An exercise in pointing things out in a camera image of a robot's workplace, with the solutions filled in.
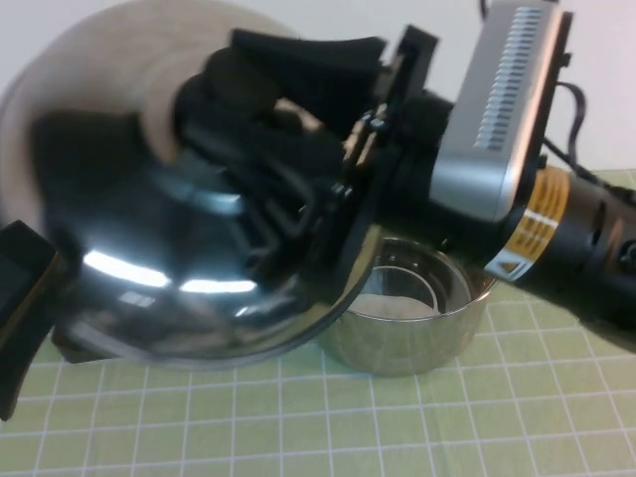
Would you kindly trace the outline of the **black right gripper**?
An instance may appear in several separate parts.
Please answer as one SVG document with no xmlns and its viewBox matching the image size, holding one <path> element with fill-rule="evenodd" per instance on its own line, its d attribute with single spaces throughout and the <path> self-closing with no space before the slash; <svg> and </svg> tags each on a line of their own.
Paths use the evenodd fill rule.
<svg viewBox="0 0 636 477">
<path fill-rule="evenodd" d="M 303 276 L 323 323 L 354 303 L 380 262 L 376 254 L 397 251 L 398 239 L 407 251 L 445 259 L 470 298 L 484 294 L 492 278 L 459 247 L 459 236 L 472 237 L 478 226 L 461 225 L 427 199 L 452 109 L 422 87 L 436 44 L 414 26 L 404 31 L 382 74 L 389 83 L 375 98 L 387 105 L 384 122 L 364 122 L 344 166 L 352 193 L 328 208 L 344 155 L 333 134 L 306 127 L 295 111 L 183 115 L 181 140 L 197 185 L 184 220 L 188 255 L 231 268 L 284 268 L 318 230 Z M 378 37 L 309 41 L 242 29 L 231 40 L 324 124 L 354 124 L 367 110 L 386 45 Z"/>
</svg>

